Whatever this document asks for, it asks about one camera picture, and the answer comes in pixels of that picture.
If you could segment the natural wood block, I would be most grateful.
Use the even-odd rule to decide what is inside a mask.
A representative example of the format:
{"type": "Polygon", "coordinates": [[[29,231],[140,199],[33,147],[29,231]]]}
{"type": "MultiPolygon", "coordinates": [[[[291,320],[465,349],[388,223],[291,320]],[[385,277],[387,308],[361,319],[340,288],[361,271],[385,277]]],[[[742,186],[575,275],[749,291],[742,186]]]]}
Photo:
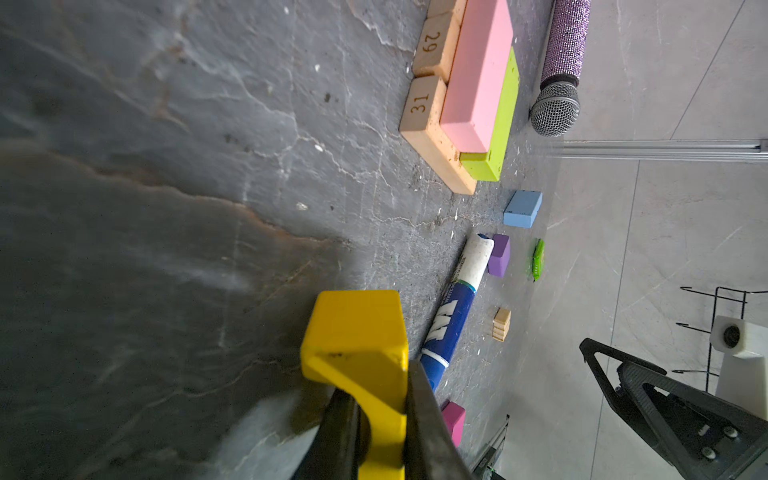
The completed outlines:
{"type": "Polygon", "coordinates": [[[473,195],[477,181],[461,164],[459,151],[440,125],[446,91],[437,75],[414,78],[399,131],[453,193],[473,195]]]}
{"type": "Polygon", "coordinates": [[[412,64],[415,77],[438,76],[448,84],[460,24],[450,12],[425,20],[412,64]]]}
{"type": "Polygon", "coordinates": [[[459,24],[462,24],[467,0],[431,0],[427,10],[427,18],[434,18],[444,14],[451,14],[459,24]]]}

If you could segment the blue white marker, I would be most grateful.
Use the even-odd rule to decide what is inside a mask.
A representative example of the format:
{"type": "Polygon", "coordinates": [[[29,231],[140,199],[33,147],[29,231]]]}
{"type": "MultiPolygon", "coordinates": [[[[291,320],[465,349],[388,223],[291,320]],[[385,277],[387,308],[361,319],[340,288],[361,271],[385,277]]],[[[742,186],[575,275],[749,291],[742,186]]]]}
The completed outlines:
{"type": "Polygon", "coordinates": [[[433,392],[455,353],[493,247],[494,241],[483,234],[467,239],[422,343],[419,362],[433,392]]]}

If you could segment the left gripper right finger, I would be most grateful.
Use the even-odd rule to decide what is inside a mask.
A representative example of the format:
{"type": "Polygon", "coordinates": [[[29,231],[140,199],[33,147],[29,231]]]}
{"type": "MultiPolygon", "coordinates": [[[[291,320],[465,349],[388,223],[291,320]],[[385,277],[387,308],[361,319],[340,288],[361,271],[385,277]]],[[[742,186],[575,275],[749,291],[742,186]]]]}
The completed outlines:
{"type": "Polygon", "coordinates": [[[422,364],[411,362],[406,397],[406,479],[472,479],[454,446],[422,364]]]}

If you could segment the pink block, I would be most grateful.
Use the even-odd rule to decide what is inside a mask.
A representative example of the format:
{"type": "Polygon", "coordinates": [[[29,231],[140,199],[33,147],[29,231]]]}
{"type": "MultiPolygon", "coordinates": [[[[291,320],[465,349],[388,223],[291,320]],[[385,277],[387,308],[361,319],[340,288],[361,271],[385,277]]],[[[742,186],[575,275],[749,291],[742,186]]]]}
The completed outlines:
{"type": "Polygon", "coordinates": [[[512,40],[507,2],[467,3],[440,119],[461,152],[490,148],[512,40]]]}

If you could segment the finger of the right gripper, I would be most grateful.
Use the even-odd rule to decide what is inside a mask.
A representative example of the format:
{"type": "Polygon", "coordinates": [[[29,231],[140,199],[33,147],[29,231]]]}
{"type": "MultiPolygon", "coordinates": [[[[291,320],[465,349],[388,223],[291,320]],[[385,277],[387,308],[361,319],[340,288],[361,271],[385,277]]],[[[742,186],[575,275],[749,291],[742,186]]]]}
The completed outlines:
{"type": "Polygon", "coordinates": [[[682,478],[767,477],[765,420],[593,339],[579,350],[610,408],[682,478]]]}

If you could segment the yellow arch block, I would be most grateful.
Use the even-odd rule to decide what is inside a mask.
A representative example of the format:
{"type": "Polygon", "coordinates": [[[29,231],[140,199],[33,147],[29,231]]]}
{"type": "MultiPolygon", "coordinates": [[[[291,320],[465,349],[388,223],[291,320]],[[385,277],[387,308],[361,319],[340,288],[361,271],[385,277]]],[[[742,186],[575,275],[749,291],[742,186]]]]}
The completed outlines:
{"type": "Polygon", "coordinates": [[[395,290],[324,291],[300,349],[305,378],[335,386],[370,424],[362,479],[403,479],[408,340],[395,290]]]}

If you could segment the lime green block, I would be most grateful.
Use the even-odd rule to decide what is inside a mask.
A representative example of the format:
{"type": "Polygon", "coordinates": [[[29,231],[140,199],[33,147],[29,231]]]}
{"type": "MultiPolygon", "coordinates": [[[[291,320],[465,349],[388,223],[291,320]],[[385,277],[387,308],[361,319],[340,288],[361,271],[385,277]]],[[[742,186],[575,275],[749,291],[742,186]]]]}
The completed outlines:
{"type": "Polygon", "coordinates": [[[485,153],[462,153],[460,160],[476,181],[499,182],[506,157],[520,87],[520,72],[514,48],[510,49],[504,83],[494,123],[490,149],[485,153]]]}

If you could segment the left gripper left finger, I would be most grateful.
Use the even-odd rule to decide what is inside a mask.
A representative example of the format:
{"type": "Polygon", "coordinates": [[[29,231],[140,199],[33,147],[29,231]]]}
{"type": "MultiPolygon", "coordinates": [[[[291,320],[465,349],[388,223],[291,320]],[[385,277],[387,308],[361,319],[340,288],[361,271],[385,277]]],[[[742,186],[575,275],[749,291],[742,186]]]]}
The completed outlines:
{"type": "Polygon", "coordinates": [[[336,389],[315,438],[291,479],[357,479],[360,419],[361,408],[356,400],[336,389]]]}

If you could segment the light blue block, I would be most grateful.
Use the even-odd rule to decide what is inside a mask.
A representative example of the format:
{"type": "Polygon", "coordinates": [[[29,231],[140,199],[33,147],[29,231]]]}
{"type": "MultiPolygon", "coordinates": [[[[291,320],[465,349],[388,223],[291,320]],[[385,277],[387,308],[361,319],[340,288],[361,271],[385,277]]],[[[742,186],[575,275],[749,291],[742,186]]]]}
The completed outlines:
{"type": "Polygon", "coordinates": [[[543,195],[538,191],[516,190],[503,213],[506,226],[530,229],[538,215],[543,195]]]}

